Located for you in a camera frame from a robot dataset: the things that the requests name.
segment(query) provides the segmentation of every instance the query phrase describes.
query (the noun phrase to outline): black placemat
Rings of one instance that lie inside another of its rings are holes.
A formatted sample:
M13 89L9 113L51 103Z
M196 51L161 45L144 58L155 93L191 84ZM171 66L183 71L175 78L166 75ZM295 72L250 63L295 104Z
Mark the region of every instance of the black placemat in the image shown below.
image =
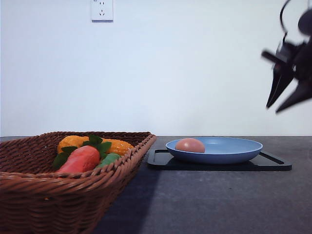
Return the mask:
M292 169L291 163L264 151L244 163L215 165L184 162L174 158L166 149L151 150L147 163L150 168L171 171L289 171Z

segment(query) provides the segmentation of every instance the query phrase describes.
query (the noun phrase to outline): gray table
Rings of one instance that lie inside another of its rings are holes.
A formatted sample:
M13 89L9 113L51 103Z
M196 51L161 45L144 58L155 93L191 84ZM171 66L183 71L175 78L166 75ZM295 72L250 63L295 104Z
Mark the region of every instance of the gray table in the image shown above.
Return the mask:
M159 136L151 149L182 136ZM145 158L94 234L311 234L312 136L243 137L286 172L156 171Z

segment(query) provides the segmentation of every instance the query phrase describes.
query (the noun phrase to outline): blue plate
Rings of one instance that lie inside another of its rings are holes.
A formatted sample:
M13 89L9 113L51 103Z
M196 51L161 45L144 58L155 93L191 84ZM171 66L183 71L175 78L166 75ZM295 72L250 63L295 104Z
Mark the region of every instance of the blue plate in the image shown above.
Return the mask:
M166 144L168 151L177 159L208 164L234 164L249 161L256 157L263 145L257 141L233 137L194 137L205 145L204 153L176 150L179 140Z

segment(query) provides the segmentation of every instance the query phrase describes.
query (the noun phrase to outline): wall socket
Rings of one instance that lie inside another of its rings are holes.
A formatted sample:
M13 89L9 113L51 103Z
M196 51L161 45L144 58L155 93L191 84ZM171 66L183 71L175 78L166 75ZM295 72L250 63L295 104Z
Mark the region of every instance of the wall socket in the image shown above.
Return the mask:
M90 0L92 22L113 22L113 0Z

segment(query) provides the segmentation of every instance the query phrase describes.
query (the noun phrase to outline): egg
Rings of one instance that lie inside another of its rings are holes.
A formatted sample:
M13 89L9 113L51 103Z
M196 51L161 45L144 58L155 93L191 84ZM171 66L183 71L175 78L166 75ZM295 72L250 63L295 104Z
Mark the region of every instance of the egg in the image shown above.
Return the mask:
M179 140L175 144L175 149L188 152L204 153L205 145L200 140L195 138L185 138Z

